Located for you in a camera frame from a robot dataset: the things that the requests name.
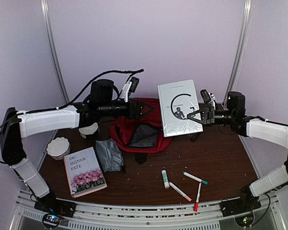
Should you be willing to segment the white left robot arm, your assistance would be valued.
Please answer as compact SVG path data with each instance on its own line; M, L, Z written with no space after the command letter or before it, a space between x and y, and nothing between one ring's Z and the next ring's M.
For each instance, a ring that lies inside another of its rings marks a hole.
M107 83L101 76L110 73L129 74L122 91L117 92L115 100L110 95L101 98L100 96L94 97L91 93L84 102L77 102L79 95L76 95L73 100L60 107L31 111L17 111L14 107L7 109L0 125L2 157L0 163L8 165L20 176L36 196L37 201L49 213L54 213L59 209L59 201L27 157L23 149L23 138L53 130L88 127L103 117L124 116L132 120L145 117L153 111L153 108L144 102L129 98L130 93L135 92L139 83L135 74L143 71L143 69L108 70L87 83L87 86L90 86L93 82L101 82L106 86Z

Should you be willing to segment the flower cover book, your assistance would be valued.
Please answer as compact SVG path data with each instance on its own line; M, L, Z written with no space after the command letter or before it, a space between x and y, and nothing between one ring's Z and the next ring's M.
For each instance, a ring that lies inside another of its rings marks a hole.
M90 147L64 157L71 196L77 198L104 188L107 183L94 148Z

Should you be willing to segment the right aluminium frame post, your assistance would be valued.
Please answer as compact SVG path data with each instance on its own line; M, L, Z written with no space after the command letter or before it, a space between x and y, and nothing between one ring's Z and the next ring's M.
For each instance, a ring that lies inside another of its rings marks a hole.
M236 85L238 82L240 70L242 67L242 55L247 45L247 39L248 39L248 33L249 33L249 27L250 27L250 21L251 21L251 13L252 13L252 0L245 0L241 26L240 26L240 35L239 35L238 44L236 48L236 54L234 57L228 86L225 92L225 97L222 102L222 106L224 108L227 106L228 92L234 91L236 89Z

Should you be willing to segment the left aluminium frame post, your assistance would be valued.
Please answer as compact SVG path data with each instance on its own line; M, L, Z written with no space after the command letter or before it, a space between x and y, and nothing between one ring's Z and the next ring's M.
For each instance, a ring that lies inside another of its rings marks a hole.
M53 67L55 70L56 78L58 80L59 89L64 98L65 103L68 103L70 100L69 100L66 86L63 80L60 63L59 63L59 59L58 59L58 55L57 55L57 51L55 47L55 41L54 41L50 13L49 13L48 0L41 0L40 3L41 3L41 10L42 10L43 18L44 18L44 24L46 27L47 37L48 37L51 59L52 59Z

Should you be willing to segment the red backpack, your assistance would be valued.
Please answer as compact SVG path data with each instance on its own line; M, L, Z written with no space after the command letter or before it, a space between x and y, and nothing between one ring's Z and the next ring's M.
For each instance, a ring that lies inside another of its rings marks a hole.
M154 109L139 120L127 119L123 116L114 120L110 125L110 137L120 150L134 153L135 161L143 164L149 154L164 151L171 143L172 138L163 135L161 110L156 98L138 98Z

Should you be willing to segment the black pink highlighter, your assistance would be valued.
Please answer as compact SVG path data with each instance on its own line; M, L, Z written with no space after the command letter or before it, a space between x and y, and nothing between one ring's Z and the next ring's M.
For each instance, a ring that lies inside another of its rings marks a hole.
M198 134L194 134L194 135L192 135L192 137L190 138L190 141L196 141L197 138L199 138L199 136L200 136L199 133L198 133Z

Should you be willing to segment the aluminium frame post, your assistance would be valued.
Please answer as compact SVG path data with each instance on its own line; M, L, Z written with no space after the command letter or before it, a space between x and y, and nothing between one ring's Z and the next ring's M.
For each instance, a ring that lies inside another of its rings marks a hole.
M234 91L236 89L236 85L238 82L240 70L242 67L242 55L247 45L247 39L248 39L248 33L249 33L249 27L250 27L250 21L251 21L251 13L252 13L252 0L245 0L241 26L240 26L240 35L239 35L238 44L236 48L236 54L234 57L228 86L225 92L225 97L222 102L222 106L224 108L227 106L228 92Z
M46 27L47 37L48 37L51 59L52 59L53 67L55 70L56 78L58 80L59 89L64 98L65 103L68 103L70 100L69 100L66 86L63 80L60 63L59 63L59 59L58 59L58 55L57 55L57 51L55 47L55 41L54 41L50 13L49 13L48 0L41 0L40 3L41 3L41 10L42 10L43 18L44 18L44 24Z

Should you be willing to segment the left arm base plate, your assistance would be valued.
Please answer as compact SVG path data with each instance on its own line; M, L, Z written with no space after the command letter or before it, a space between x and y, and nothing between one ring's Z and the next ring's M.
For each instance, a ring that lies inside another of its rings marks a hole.
M37 199L34 208L58 216L72 218L76 210L76 203L59 200L55 197L43 197Z

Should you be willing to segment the grey shrink-wrapped book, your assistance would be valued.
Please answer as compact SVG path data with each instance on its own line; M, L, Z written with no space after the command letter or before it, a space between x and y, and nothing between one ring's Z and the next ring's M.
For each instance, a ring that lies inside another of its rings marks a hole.
M162 84L157 89L164 137L203 132L202 124L187 118L199 110L193 80Z

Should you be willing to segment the grey pencil pouch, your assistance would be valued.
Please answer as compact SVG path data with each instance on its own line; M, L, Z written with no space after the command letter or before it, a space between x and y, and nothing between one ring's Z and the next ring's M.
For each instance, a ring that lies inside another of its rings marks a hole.
M122 152L114 140L96 141L95 149L104 172L126 173Z

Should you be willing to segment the white glue stick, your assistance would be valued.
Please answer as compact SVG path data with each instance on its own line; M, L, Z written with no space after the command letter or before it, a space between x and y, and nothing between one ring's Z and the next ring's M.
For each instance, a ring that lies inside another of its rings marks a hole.
M162 170L161 174L162 174L162 178L163 178L164 187L167 189L167 188L170 187L167 171L166 170Z

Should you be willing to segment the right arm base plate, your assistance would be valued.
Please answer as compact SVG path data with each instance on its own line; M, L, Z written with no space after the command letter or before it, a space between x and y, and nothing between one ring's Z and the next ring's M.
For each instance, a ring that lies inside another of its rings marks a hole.
M251 212L252 210L258 209L260 207L260 201L252 201L250 204L243 204L240 198L232 200L224 199L220 202L220 208L223 217Z

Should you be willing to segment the pink capped white marker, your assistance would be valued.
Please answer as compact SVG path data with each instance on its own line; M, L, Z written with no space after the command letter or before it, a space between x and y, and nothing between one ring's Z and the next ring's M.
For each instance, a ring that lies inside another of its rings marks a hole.
M191 198L186 195L182 190L180 190L177 186L175 186L175 184L173 184L172 182L169 182L169 186L171 188L173 188L177 193L179 193L181 196L183 196L186 200L188 200L189 202L191 202Z

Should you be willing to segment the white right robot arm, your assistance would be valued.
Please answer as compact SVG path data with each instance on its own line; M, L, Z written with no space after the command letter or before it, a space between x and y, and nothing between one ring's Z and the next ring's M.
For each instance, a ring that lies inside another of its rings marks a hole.
M237 208L247 211L254 206L260 196L288 185L288 124L263 118L259 115L246 115L245 96L240 92L228 92L225 109L218 109L215 99L207 90L201 90L206 107L187 115L191 121L212 126L230 126L244 145L250 142L266 142L287 154L285 162L243 187L237 200Z

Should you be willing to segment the scalloped white bowl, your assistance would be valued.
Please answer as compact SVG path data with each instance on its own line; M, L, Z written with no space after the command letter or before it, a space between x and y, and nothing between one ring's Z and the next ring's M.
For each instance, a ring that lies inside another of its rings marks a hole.
M58 137L48 143L46 148L47 155L55 160L62 160L70 154L70 142L67 138Z

